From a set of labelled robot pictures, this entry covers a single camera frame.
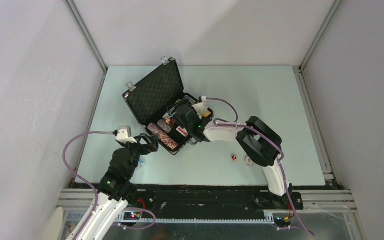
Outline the purple grey chip stack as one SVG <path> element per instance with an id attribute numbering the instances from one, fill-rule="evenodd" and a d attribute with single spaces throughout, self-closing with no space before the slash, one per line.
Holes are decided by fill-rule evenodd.
<path id="1" fill-rule="evenodd" d="M 166 134 L 170 133 L 173 127 L 166 122 L 165 119 L 160 119 L 156 124 L 161 130 L 163 130 Z"/>

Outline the black poker set case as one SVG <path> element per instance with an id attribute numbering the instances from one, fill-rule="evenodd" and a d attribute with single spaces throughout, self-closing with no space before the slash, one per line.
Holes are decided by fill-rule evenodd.
<path id="1" fill-rule="evenodd" d="M 123 98 L 138 123 L 150 135 L 154 135 L 147 129 L 150 123 L 157 125 L 165 113 L 169 112 L 173 115 L 175 107 L 181 104 L 194 105 L 201 100 L 201 97 L 197 98 L 186 92 L 177 60 L 173 57 L 162 58 L 160 66 L 138 83 L 129 82 L 127 86 L 129 89 L 123 94 Z M 212 112 L 208 117 L 212 120 L 214 111 L 210 108 L 208 110 Z M 197 142 L 190 135 L 182 136 L 177 132 L 177 127 L 179 125 L 175 123 L 171 132 L 167 133 L 178 144 L 174 151 L 169 150 L 159 140 L 159 144 L 172 155 L 176 155 L 191 141 Z"/>

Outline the white red chip stack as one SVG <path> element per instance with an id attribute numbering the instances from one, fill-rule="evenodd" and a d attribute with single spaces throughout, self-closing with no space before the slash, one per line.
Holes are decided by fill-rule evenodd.
<path id="1" fill-rule="evenodd" d="M 244 159 L 244 162 L 247 166 L 252 166 L 254 164 L 254 162 L 251 160 L 250 157 L 246 156 L 245 159 Z"/>

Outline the blue patterned card deck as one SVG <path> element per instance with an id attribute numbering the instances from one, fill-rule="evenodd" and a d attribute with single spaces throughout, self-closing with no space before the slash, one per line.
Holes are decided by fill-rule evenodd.
<path id="1" fill-rule="evenodd" d="M 166 113 L 163 115 L 162 118 L 164 119 L 164 121 L 165 121 L 168 125 L 170 125 L 170 126 L 172 126 L 172 127 L 176 124 L 175 119 L 174 119 L 173 115 L 172 115 L 170 112 L 166 112 Z"/>

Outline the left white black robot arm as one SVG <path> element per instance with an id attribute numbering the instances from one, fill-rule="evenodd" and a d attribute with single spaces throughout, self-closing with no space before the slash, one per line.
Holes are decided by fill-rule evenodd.
<path id="1" fill-rule="evenodd" d="M 66 166 L 94 192 L 94 200 L 68 236 L 69 240 L 102 240 L 119 214 L 126 208 L 133 208 L 138 202 L 137 186 L 131 183 L 131 178 L 141 156 L 158 151 L 159 137 L 145 133 L 131 137 L 122 131 L 113 131 L 112 135 L 121 147 L 113 152 L 108 170 L 98 187 L 94 187 L 69 165 Z"/>

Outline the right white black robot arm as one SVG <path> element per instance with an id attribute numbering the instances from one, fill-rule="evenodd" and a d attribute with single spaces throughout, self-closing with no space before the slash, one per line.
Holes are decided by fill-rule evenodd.
<path id="1" fill-rule="evenodd" d="M 256 165 L 262 167 L 271 193 L 271 204 L 284 209 L 291 202 L 291 183 L 286 177 L 282 161 L 281 137 L 256 116 L 245 123 L 204 117 L 208 112 L 205 102 L 175 107 L 175 122 L 197 142 L 237 142 Z"/>

